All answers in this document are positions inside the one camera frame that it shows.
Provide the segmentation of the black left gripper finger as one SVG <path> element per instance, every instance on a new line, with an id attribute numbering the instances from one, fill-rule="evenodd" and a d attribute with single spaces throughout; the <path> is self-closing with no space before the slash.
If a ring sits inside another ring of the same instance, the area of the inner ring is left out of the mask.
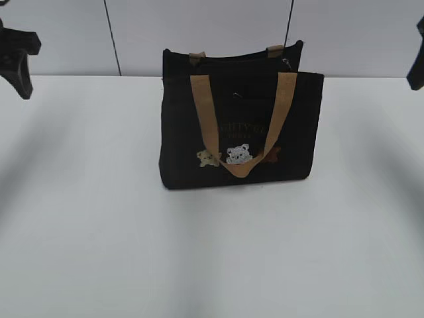
<path id="1" fill-rule="evenodd" d="M 41 46 L 37 33 L 5 28 L 1 21 L 1 77 L 25 100 L 33 91 L 28 57 L 38 55 Z"/>

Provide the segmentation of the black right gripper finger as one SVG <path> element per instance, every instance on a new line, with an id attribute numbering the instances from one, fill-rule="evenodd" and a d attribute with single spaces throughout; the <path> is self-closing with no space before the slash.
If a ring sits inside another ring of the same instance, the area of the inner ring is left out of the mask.
<path id="1" fill-rule="evenodd" d="M 417 23 L 417 30 L 421 35 L 421 45 L 415 61 L 408 72 L 407 81 L 413 91 L 418 91 L 424 86 L 424 42 L 423 42 L 424 17 Z"/>

